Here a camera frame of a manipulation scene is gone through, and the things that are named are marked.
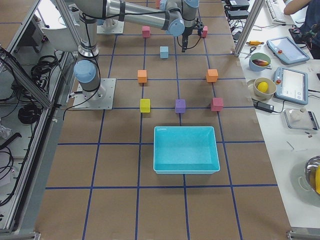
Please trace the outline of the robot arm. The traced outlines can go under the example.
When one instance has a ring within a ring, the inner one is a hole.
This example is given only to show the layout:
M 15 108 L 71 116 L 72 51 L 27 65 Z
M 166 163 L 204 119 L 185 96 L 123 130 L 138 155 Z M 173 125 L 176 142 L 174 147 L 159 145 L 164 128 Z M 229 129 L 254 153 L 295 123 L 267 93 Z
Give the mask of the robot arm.
M 137 5 L 124 0 L 77 0 L 80 20 L 80 60 L 74 66 L 74 75 L 86 101 L 105 96 L 98 64 L 98 20 L 117 20 L 161 29 L 173 37 L 182 37 L 181 51 L 188 50 L 189 36 L 200 32 L 203 24 L 196 19 L 197 0 L 162 0 L 159 9 Z

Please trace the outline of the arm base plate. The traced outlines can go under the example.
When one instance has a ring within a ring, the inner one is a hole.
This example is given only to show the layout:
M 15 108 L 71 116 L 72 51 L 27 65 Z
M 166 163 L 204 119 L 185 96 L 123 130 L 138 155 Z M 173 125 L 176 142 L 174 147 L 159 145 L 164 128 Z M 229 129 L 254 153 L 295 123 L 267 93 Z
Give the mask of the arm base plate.
M 83 92 L 82 86 L 78 84 L 73 101 L 73 108 L 77 110 L 111 110 L 113 108 L 114 94 L 116 89 L 116 78 L 102 78 L 98 92 Z

